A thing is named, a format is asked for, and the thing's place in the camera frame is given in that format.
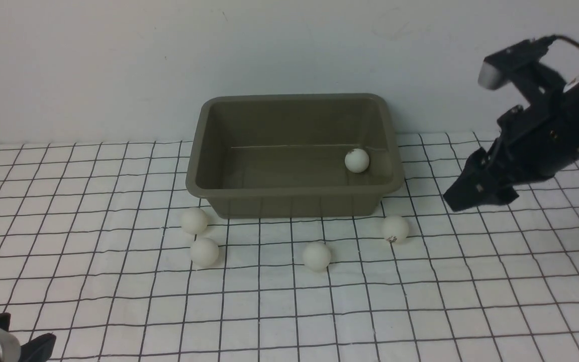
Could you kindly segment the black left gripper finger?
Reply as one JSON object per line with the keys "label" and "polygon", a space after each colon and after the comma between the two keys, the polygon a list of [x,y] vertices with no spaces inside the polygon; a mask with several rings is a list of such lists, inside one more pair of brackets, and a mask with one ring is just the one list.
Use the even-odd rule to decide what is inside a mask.
{"label": "black left gripper finger", "polygon": [[10,313],[0,313],[0,329],[4,331],[9,331],[10,328]]}
{"label": "black left gripper finger", "polygon": [[47,362],[53,353],[57,336],[42,334],[21,345],[21,362]]}

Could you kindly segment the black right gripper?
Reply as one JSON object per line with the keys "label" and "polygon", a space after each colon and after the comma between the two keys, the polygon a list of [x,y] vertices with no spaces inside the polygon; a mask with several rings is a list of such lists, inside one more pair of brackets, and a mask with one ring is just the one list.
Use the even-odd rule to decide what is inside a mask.
{"label": "black right gripper", "polygon": [[552,178],[579,160],[579,90],[514,108],[498,124],[501,134],[489,153],[473,152],[444,193],[452,211],[509,205],[519,197],[513,186]]}

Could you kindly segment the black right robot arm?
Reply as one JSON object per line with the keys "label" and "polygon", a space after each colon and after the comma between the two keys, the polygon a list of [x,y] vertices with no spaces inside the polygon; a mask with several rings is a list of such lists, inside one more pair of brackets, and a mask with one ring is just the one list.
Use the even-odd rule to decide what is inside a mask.
{"label": "black right robot arm", "polygon": [[529,106],[502,114],[490,149],[467,158],[443,196],[455,212],[508,205],[518,197],[515,186],[542,183],[579,160],[579,77],[567,83],[545,68],[538,78],[522,76],[513,84]]}

